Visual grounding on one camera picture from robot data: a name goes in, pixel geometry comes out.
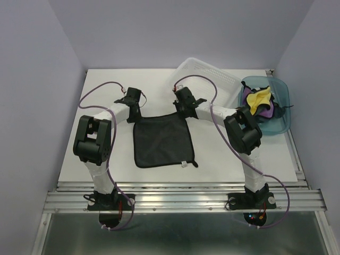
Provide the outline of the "blue and grey towel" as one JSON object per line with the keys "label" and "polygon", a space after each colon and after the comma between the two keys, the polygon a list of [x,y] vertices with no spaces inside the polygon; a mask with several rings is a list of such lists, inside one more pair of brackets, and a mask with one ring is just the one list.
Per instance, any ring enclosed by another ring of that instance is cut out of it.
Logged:
{"label": "blue and grey towel", "polygon": [[139,168],[186,164],[198,167],[188,124],[179,113],[144,117],[136,122],[133,145]]}

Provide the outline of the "yellow and grey towel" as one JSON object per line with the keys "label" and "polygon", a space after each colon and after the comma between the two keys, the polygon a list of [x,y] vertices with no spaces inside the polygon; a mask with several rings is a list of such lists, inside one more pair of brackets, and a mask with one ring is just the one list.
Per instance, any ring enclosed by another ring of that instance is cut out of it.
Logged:
{"label": "yellow and grey towel", "polygon": [[245,101],[249,106],[250,113],[252,115],[256,115],[256,113],[260,113],[262,110],[269,110],[271,99],[271,88],[266,87],[264,89],[258,90],[256,92],[250,93],[246,96]]}

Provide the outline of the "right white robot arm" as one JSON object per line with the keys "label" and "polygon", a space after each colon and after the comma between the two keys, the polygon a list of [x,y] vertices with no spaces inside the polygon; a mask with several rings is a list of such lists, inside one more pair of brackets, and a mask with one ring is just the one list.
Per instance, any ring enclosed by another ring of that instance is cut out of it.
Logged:
{"label": "right white robot arm", "polygon": [[264,205],[269,187],[264,173],[256,169],[259,160],[255,155],[261,145],[262,131],[250,111],[246,107],[229,109],[215,106],[205,99],[196,100],[188,87],[180,86],[173,91],[176,96],[176,110],[185,118],[210,121],[216,128],[225,127],[227,137],[223,139],[242,162],[245,191],[228,194],[230,210],[257,209]]}

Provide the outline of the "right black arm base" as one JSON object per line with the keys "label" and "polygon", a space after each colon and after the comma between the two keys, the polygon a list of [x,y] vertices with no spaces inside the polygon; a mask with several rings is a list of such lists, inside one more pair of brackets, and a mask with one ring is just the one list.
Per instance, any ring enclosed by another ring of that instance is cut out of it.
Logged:
{"label": "right black arm base", "polygon": [[269,191],[268,184],[253,192],[244,187],[243,193],[228,193],[226,210],[245,210],[245,221],[256,227],[264,227],[267,220],[267,210],[276,209],[274,194]]}

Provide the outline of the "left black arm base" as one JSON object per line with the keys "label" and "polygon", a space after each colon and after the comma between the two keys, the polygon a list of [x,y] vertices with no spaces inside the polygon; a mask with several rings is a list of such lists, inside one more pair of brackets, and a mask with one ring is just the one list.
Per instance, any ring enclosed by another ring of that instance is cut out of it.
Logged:
{"label": "left black arm base", "polygon": [[99,212],[98,220],[102,229],[118,231],[127,227],[133,217],[135,194],[128,193],[127,198],[114,190],[111,194],[101,194],[94,191],[85,194],[87,210]]}

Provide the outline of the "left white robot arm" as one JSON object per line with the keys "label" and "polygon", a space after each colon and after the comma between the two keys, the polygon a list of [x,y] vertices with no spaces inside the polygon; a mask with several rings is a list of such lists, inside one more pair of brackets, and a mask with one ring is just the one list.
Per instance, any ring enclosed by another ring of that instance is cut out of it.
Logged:
{"label": "left white robot arm", "polygon": [[94,116],[79,118],[73,144],[73,153],[87,167],[94,184],[94,192],[85,195],[90,205],[113,209],[117,206],[118,188],[109,173],[109,159],[121,122],[134,123],[141,119],[140,97],[143,92],[136,88],[122,89],[123,98],[114,101],[110,107],[82,106],[80,109],[96,108],[102,112]]}

